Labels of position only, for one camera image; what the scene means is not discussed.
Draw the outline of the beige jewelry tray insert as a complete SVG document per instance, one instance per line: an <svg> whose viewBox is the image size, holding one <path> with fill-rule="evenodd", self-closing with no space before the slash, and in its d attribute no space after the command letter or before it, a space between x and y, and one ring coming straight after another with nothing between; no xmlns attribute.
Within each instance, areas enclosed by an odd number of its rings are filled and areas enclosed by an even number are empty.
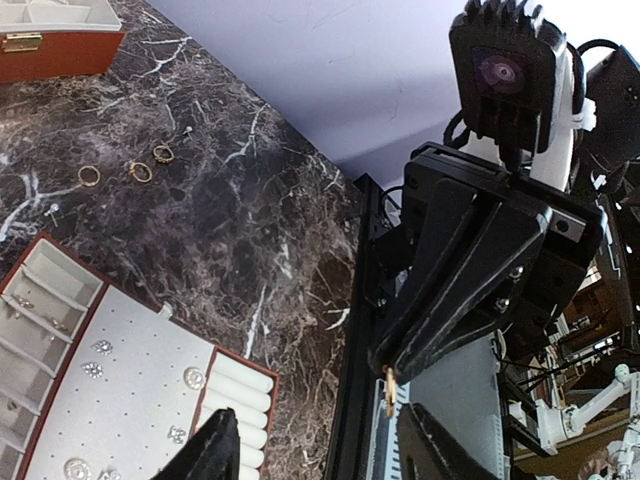
<svg viewBox="0 0 640 480"><path fill-rule="evenodd" d="M220 409L257 479L279 378L38 235L1 283L1 475L148 479Z"/></svg>

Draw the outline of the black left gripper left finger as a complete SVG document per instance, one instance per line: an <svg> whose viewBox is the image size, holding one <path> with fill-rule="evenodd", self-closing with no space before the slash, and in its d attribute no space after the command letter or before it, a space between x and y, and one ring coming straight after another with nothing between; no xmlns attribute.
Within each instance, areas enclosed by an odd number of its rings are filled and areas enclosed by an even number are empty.
<svg viewBox="0 0 640 480"><path fill-rule="evenodd" d="M218 409L158 473L158 480L238 480L240 444L235 411Z"/></svg>

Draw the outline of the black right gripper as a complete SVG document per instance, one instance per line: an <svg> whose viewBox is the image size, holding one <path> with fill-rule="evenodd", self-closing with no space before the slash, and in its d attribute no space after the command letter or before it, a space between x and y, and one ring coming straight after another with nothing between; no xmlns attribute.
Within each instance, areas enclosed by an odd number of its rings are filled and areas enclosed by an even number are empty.
<svg viewBox="0 0 640 480"><path fill-rule="evenodd" d="M427 142L405 167L408 278L368 349L403 385L452 350L512 327L531 341L568 306L604 237L597 207Z"/></svg>

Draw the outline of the gold ring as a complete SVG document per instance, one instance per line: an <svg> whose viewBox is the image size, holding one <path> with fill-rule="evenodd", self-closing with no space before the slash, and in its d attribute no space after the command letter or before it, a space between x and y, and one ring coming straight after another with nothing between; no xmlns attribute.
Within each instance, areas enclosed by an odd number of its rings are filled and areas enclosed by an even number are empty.
<svg viewBox="0 0 640 480"><path fill-rule="evenodd" d="M397 380L394 369L385 365L383 367L384 373L384 392L386 403L386 414L388 418L392 418L395 412L395 406L397 403Z"/></svg>

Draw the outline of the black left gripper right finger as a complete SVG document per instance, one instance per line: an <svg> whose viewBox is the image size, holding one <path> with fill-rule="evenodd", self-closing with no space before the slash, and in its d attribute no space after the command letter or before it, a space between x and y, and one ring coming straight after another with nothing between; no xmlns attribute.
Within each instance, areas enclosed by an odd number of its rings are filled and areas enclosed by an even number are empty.
<svg viewBox="0 0 640 480"><path fill-rule="evenodd" d="M401 407L397 438L403 479L496 479L421 404Z"/></svg>

